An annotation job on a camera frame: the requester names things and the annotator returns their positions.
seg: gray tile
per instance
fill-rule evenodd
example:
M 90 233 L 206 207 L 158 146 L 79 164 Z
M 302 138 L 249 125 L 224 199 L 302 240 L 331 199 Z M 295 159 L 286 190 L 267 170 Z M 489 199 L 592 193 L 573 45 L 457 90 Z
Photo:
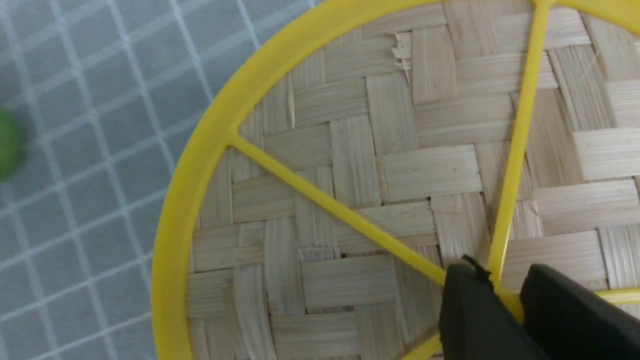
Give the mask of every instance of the gray tile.
M 85 58 L 120 39 L 109 6 L 73 24 L 69 29 L 78 58 Z
M 3 199 L 0 199 L 0 209 L 3 207 L 3 202 Z M 0 218 L 0 263 L 19 253 L 18 235 L 13 227 L 11 216 L 7 215 Z
M 0 86 L 0 104 L 22 93 L 18 69 L 13 61 L 0 65 L 0 81 L 3 84 Z
M 44 126 L 48 130 L 68 124 L 86 112 L 80 85 L 74 77 L 38 98 Z
M 104 160 L 89 123 L 53 140 L 51 149 L 65 179 Z
M 48 352 L 47 336 L 37 309 L 0 323 L 11 360 L 26 360 Z
M 111 334 L 120 360 L 152 360 L 156 358 L 151 319 L 146 319 Z
M 149 293 L 139 266 L 100 280 L 97 287 L 109 326 L 150 311 Z
M 109 360 L 104 338 L 91 340 L 60 354 L 61 360 Z
M 63 13 L 70 13 L 88 2 L 89 0 L 58 0 L 58 5 Z
M 140 71 L 145 80 L 160 75 L 167 69 L 189 59 L 189 51 L 178 25 L 166 28 L 133 44 Z
M 11 178 L 13 199 L 20 201 L 53 185 L 47 158 L 41 147 L 24 154 L 22 165 Z
M 171 180 L 171 172 L 157 143 L 119 161 L 115 170 L 129 204 L 162 190 Z
M 100 124 L 112 155 L 154 135 L 151 119 L 141 97 L 102 115 Z
M 208 1 L 185 15 L 184 22 L 198 52 L 230 35 L 247 31 L 237 1 Z
M 136 258 L 121 217 L 86 231 L 81 237 L 94 276 Z
M 246 12 L 249 19 L 255 24 L 256 22 L 270 15 L 282 13 L 283 10 L 295 3 L 301 3 L 307 0 L 243 0 L 246 6 Z
M 154 264 L 154 259 L 153 258 L 148 258 L 145 261 L 145 266 L 147 267 L 147 271 L 149 272 L 149 274 L 151 274 L 153 272 L 152 271 L 153 264 Z
M 58 192 L 52 192 L 19 209 L 32 247 L 41 245 L 69 231 Z
M 156 229 L 163 202 L 163 198 L 156 199 L 131 211 L 131 221 L 133 221 L 133 227 L 144 254 L 148 254 L 154 249 Z
M 191 134 L 195 129 L 196 124 L 187 127 L 186 129 L 180 130 L 179 132 L 169 135 L 166 137 L 166 144 L 169 146 L 169 150 L 171 150 L 171 155 L 173 156 L 173 160 L 177 163 L 180 157 L 182 156 L 182 152 L 184 151 L 184 147 L 189 142 L 191 138 Z
M 0 315 L 35 301 L 24 261 L 0 271 Z
M 2 192 L 0 192 L 0 209 L 4 209 L 5 206 L 9 206 L 8 201 L 5 199 Z
M 86 81 L 94 106 L 136 87 L 133 70 L 124 50 L 86 70 Z
M 87 288 L 68 293 L 48 304 L 58 346 L 100 331 Z
M 196 115 L 209 105 L 193 69 L 151 90 L 150 95 L 163 128 Z
M 116 4 L 130 32 L 171 11 L 168 0 L 116 0 Z
M 119 207 L 116 191 L 106 170 L 101 170 L 67 187 L 78 226 L 97 220 Z
M 4 31 L 0 31 L 0 53 L 9 50 L 9 40 Z
M 24 63 L 27 65 L 29 79 L 34 86 L 71 66 L 58 35 L 27 50 L 24 53 Z
M 10 12 L 18 38 L 23 40 L 53 23 L 54 16 L 48 0 L 28 0 Z
M 207 77 L 207 82 L 217 94 L 224 84 L 231 78 L 236 70 L 255 52 L 253 42 L 246 39 L 242 44 L 217 55 L 206 61 L 202 67 Z
M 278 10 L 282 10 L 282 9 L 278 9 L 276 4 L 273 4 L 271 2 L 260 2 L 260 3 L 261 4 L 264 3 L 265 5 L 267 5 L 263 8 L 265 12 L 268 12 L 268 10 L 274 10 L 276 12 Z M 308 2 L 306 2 L 305 0 L 297 0 L 297 2 L 286 0 L 286 1 L 283 1 L 283 3 L 294 3 L 294 4 L 289 9 L 287 9 L 287 13 L 284 14 L 285 16 L 278 17 L 277 19 L 274 19 L 274 18 L 264 19 L 264 21 L 262 21 L 260 24 L 261 27 L 259 29 L 256 29 L 258 40 L 260 41 L 261 44 L 264 44 L 265 42 L 267 42 L 267 40 L 269 40 L 273 35 L 275 35 L 278 31 L 280 31 L 285 25 L 287 25 L 288 23 L 293 21 L 295 18 L 299 17 L 300 15 L 302 15 L 303 13 L 305 13 L 307 10 L 310 9 Z
M 16 107 L 7 108 L 11 118 L 18 124 L 23 141 L 30 142 L 38 137 L 38 130 L 31 116 L 29 104 L 23 103 Z
M 40 276 L 44 295 L 53 295 L 61 290 L 85 281 L 76 247 L 71 240 L 46 249 L 33 257 Z

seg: green ball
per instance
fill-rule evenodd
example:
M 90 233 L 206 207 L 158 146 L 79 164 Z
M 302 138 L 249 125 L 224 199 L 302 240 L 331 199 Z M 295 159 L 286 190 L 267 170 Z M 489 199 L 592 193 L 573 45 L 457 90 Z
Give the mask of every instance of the green ball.
M 22 142 L 11 116 L 0 109 L 0 181 L 6 180 L 22 159 Z

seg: yellow plastic rod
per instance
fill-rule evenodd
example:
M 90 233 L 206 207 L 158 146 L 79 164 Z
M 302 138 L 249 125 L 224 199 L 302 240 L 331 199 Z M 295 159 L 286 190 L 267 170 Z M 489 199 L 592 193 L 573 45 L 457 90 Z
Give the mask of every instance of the yellow plastic rod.
M 440 343 L 440 333 L 438 333 L 425 341 L 419 347 L 413 349 L 413 351 L 411 351 L 401 360 L 426 360 L 434 356 L 435 353 L 437 353 L 441 349 L 442 344 Z
M 640 288 L 597 291 L 596 295 L 615 305 L 640 304 Z
M 378 245 L 387 249 L 391 254 L 399 257 L 402 261 L 414 267 L 419 272 L 432 278 L 439 285 L 444 285 L 445 271 L 438 265 L 422 257 L 420 254 L 396 240 L 393 236 L 382 231 L 364 217 L 361 217 L 353 210 L 325 194 L 310 182 L 296 175 L 296 173 L 250 142 L 246 141 L 237 133 L 230 135 L 230 143 L 250 159 L 262 165 L 265 169 L 272 172 L 285 183 L 291 185 L 294 189 L 314 201 L 316 204 L 320 205 L 333 216 L 341 219 L 364 236 L 375 241 Z
M 492 272 L 492 280 L 496 284 L 500 283 L 502 278 L 502 266 L 504 265 L 504 256 L 507 251 L 511 219 L 513 218 L 518 198 L 520 173 L 522 172 L 522 164 L 527 148 L 527 137 L 529 136 L 533 104 L 536 98 L 536 88 L 538 87 L 540 61 L 544 50 L 547 19 L 551 4 L 551 1 L 538 1 L 531 27 L 531 39 L 529 40 L 527 63 L 522 78 L 520 102 L 518 103 L 518 112 L 511 138 L 511 150 L 507 159 L 498 216 L 489 254 L 489 271 Z

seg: tile floor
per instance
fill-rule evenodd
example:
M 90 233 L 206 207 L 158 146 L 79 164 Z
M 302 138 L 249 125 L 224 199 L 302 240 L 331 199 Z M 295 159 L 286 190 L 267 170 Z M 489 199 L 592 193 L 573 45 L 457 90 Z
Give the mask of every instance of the tile floor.
M 0 184 L 0 360 L 155 359 L 175 164 L 240 64 L 318 1 L 0 1 L 0 107 L 27 143 Z

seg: yellow rim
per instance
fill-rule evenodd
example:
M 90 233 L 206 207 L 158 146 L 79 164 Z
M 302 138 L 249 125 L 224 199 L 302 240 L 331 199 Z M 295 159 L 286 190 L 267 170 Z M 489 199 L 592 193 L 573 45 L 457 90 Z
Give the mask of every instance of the yellow rim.
M 152 272 L 152 314 L 159 360 L 192 360 L 186 285 L 191 235 L 207 185 L 223 152 L 233 146 L 439 284 L 445 272 L 241 138 L 237 129 L 267 91 L 315 50 L 347 31 L 384 15 L 436 0 L 326 0 L 284 28 L 231 78 L 205 112 L 180 158 L 160 217 Z M 490 270 L 501 299 L 522 319 L 516 296 L 500 288 L 509 227 L 516 202 L 531 112 L 538 82 L 544 29 L 552 4 L 591 13 L 640 35 L 638 0 L 532 0 L 536 10 L 522 93 L 490 254 Z M 615 304 L 640 303 L 640 289 L 598 293 Z M 424 359 L 440 349 L 435 336 L 405 359 Z

